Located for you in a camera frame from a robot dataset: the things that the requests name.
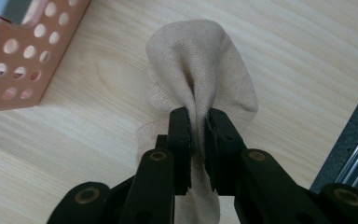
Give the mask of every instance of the tabletop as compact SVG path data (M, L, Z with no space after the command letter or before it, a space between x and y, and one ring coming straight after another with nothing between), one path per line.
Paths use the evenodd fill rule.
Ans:
M259 109L241 136L308 188L358 104L358 1L93 0L38 106L0 112L0 223L46 223L74 186L137 168L145 44L173 21L227 31ZM230 197L220 223L239 223Z

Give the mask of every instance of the pink basket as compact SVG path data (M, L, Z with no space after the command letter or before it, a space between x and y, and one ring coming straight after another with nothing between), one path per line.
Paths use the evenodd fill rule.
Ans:
M39 0L22 25L0 19L0 110L37 105L90 0Z

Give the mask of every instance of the wooden table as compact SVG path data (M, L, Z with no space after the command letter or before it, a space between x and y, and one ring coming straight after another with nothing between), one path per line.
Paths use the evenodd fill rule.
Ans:
M135 131L163 116L145 100L145 44L172 21L226 29L258 96L246 145L308 188L358 103L358 1L334 2L92 1L40 105L0 112L0 223L45 223L77 184L134 175Z

